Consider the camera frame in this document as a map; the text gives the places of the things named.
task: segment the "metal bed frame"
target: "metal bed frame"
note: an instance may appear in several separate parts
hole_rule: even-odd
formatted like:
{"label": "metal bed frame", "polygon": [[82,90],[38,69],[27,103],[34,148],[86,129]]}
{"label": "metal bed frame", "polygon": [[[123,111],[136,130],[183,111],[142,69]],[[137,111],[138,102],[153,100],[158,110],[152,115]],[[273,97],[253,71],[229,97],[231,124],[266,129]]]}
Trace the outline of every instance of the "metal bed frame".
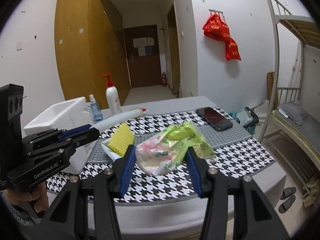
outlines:
{"label": "metal bed frame", "polygon": [[[268,107],[268,112],[266,116],[266,120],[263,124],[260,136],[259,136],[259,142],[261,142],[263,139],[268,140],[270,145],[279,153],[279,155],[287,162],[287,164],[291,167],[293,172],[297,175],[301,183],[303,184],[306,194],[303,196],[305,198],[307,195],[310,195],[310,191],[308,190],[306,183],[311,180],[312,177],[319,177],[317,174],[320,171],[320,159],[316,155],[315,151],[309,147],[308,144],[305,143],[305,141],[299,137],[296,133],[294,133],[292,130],[290,130],[286,125],[284,125],[282,122],[280,122],[278,119],[274,118],[272,116],[272,111],[274,107],[274,102],[276,96],[279,96],[278,104],[282,103],[289,103],[294,102],[296,100],[300,100],[301,96],[301,88],[302,88],[302,81],[303,81],[303,73],[304,73],[304,48],[305,45],[310,45],[313,47],[319,48],[319,45],[313,42],[309,42],[304,34],[306,32],[312,33],[310,30],[300,30],[292,24],[292,21],[300,21],[304,22],[306,24],[312,24],[314,23],[311,18],[308,17],[301,17],[301,16],[293,16],[292,13],[281,3],[279,0],[267,0],[271,18],[272,18],[272,24],[273,24],[273,31],[274,31],[274,38],[275,38],[275,73],[274,73],[274,80],[273,80],[273,87],[272,87],[272,93],[271,93],[271,99]],[[276,2],[279,15],[275,14],[272,1]],[[280,7],[284,10],[284,15],[281,14]],[[301,70],[300,70],[300,84],[299,87],[279,87],[278,86],[278,79],[279,79],[279,68],[280,68],[280,47],[279,47],[279,33],[278,33],[278,27],[277,24],[283,24],[287,29],[289,29],[301,42]],[[268,135],[265,135],[268,124],[270,122],[273,122],[277,125],[279,130],[270,133]],[[277,140],[286,140],[285,136],[280,134],[280,132],[283,131],[286,133],[291,139],[293,139],[306,153],[307,156],[300,154],[295,149],[292,149],[292,155],[290,159],[293,159],[293,161],[289,161],[287,156],[285,156],[277,147],[276,143],[273,143],[271,140],[269,140],[271,137],[275,135],[280,135],[280,138]]]}

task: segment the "upper bunk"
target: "upper bunk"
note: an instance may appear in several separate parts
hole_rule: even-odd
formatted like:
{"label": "upper bunk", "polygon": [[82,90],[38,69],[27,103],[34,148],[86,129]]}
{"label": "upper bunk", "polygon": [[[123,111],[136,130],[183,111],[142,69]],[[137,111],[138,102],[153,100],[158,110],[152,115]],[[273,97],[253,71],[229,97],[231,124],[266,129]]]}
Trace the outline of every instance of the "upper bunk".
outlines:
{"label": "upper bunk", "polygon": [[[276,2],[279,14],[274,12],[272,1]],[[320,49],[320,30],[311,17],[292,15],[292,13],[279,1],[269,0],[274,12],[276,24],[281,23],[292,32],[300,41]]]}

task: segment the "red cap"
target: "red cap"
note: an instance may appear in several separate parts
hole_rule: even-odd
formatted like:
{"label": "red cap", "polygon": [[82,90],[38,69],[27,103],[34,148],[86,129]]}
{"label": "red cap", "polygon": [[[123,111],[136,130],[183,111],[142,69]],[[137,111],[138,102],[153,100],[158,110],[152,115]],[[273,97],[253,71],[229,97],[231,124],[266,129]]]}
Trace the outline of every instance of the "red cap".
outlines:
{"label": "red cap", "polygon": [[112,82],[112,80],[110,79],[110,74],[104,75],[104,76],[102,76],[102,77],[108,78],[108,81],[107,81],[107,87],[108,87],[108,88],[109,88],[109,87],[113,87],[113,82]]}

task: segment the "blue liquid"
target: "blue liquid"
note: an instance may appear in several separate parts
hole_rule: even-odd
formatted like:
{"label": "blue liquid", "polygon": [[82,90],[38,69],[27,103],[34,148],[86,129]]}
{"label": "blue liquid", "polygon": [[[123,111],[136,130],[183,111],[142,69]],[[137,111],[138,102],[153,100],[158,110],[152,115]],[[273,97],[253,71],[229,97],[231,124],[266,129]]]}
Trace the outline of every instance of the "blue liquid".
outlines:
{"label": "blue liquid", "polygon": [[91,108],[91,113],[93,116],[93,122],[100,122],[103,120],[103,115],[101,113],[100,107],[98,105],[98,103],[92,103],[90,105]]}

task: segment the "white foam box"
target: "white foam box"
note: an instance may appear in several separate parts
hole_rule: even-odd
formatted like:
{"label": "white foam box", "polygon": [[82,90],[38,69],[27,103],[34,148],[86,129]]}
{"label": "white foam box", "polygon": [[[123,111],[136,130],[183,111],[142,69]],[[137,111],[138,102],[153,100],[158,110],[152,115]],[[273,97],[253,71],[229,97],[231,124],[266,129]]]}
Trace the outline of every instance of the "white foam box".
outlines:
{"label": "white foam box", "polygon": [[[26,135],[30,135],[55,128],[70,130],[85,124],[92,125],[92,119],[85,97],[80,97],[50,106],[23,129]],[[96,142],[77,148],[70,158],[70,166],[62,171],[80,174]]]}

